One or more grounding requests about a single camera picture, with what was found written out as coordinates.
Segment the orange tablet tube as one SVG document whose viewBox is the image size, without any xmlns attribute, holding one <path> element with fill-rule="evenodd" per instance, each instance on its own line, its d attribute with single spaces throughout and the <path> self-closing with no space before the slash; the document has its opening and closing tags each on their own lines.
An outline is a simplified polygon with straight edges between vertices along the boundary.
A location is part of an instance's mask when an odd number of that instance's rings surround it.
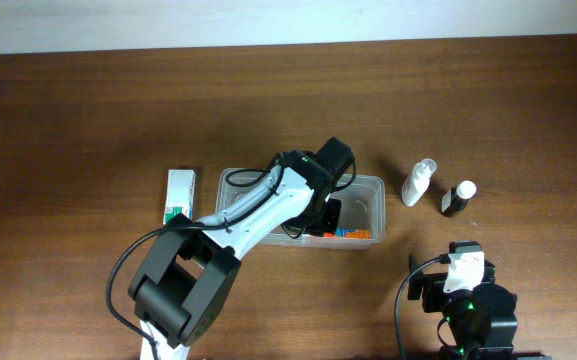
<svg viewBox="0 0 577 360">
<path fill-rule="evenodd" d="M 335 239 L 371 239 L 372 233 L 368 229 L 337 228 L 334 232 L 326 232 L 324 237 Z"/>
</svg>

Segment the dark bottle white cap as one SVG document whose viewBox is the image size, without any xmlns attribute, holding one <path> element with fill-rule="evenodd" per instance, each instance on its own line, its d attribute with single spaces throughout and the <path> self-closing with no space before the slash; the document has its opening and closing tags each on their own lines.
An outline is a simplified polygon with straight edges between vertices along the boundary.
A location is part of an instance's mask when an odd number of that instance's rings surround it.
<svg viewBox="0 0 577 360">
<path fill-rule="evenodd" d="M 452 187 L 441 201 L 440 212 L 444 217 L 452 218 L 465 209 L 469 200 L 476 194 L 477 187 L 470 180 L 462 181 Z"/>
</svg>

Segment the white spray bottle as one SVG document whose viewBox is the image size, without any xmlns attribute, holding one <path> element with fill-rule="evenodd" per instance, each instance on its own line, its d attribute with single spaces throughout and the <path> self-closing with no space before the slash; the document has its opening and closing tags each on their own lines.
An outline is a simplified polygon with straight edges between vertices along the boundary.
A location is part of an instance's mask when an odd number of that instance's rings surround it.
<svg viewBox="0 0 577 360">
<path fill-rule="evenodd" d="M 401 197 L 403 203 L 414 206 L 428 189 L 430 179 L 437 170 L 434 160 L 426 158 L 416 163 L 402 185 Z"/>
</svg>

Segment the white green medicine box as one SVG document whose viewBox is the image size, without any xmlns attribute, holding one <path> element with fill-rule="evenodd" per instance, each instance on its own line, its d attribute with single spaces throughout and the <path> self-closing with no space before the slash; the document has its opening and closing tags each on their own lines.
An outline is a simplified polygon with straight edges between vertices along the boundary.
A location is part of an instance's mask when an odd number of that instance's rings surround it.
<svg viewBox="0 0 577 360">
<path fill-rule="evenodd" d="M 194 170 L 168 171 L 163 224 L 179 214 L 189 219 L 193 218 L 195 183 Z"/>
</svg>

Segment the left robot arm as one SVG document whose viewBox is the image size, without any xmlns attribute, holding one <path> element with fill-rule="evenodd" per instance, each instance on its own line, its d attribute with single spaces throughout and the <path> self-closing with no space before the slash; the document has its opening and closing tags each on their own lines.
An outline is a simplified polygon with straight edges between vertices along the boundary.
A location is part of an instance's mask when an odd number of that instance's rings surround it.
<svg viewBox="0 0 577 360">
<path fill-rule="evenodd" d="M 317 152 L 276 153 L 249 192 L 196 221 L 179 214 L 149 233 L 154 243 L 128 287 L 153 359 L 181 359 L 222 310 L 243 257 L 278 227 L 292 236 L 337 229 L 340 178 L 351 148 L 330 138 Z"/>
</svg>

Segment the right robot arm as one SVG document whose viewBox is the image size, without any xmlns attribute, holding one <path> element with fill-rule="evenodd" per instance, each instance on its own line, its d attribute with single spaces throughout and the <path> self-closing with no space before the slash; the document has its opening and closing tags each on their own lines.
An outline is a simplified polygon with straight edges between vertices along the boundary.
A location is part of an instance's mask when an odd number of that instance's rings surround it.
<svg viewBox="0 0 577 360">
<path fill-rule="evenodd" d="M 444 359 L 511 359 L 518 328 L 517 295 L 496 283 L 496 267 L 475 241 L 449 244 L 424 263 L 408 258 L 410 300 L 426 313 L 439 313 L 454 339 L 442 343 Z"/>
</svg>

